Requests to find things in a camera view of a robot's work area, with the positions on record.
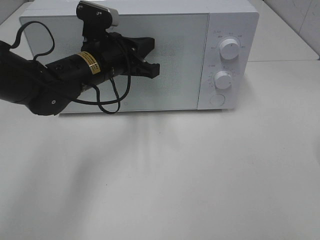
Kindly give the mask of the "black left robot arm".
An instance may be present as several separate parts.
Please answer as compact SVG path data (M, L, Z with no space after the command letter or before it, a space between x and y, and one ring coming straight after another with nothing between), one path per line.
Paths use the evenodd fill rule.
M0 98L24 105L39 116L57 115L69 103L97 106L102 112L107 105L119 106L129 94L131 83L124 94L114 89L115 99L102 101L99 84L122 75L153 79L160 73L158 63L148 63L145 58L155 48L152 37L125 37L108 32L119 24L116 9L81 0L76 6L76 16L83 22L83 42L79 53L41 64L38 55L25 59L13 52L20 43L24 23L17 30L15 41L0 43Z

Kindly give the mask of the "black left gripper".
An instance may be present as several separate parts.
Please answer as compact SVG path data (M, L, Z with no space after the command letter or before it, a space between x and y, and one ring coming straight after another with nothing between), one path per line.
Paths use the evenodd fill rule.
M83 21L81 51L91 54L100 67L99 73L82 78L84 84L100 84L104 78L118 75L155 78L160 74L159 63L145 60L155 48L154 38L127 37L118 32L106 31L105 28L119 25L116 9L80 0L76 16Z

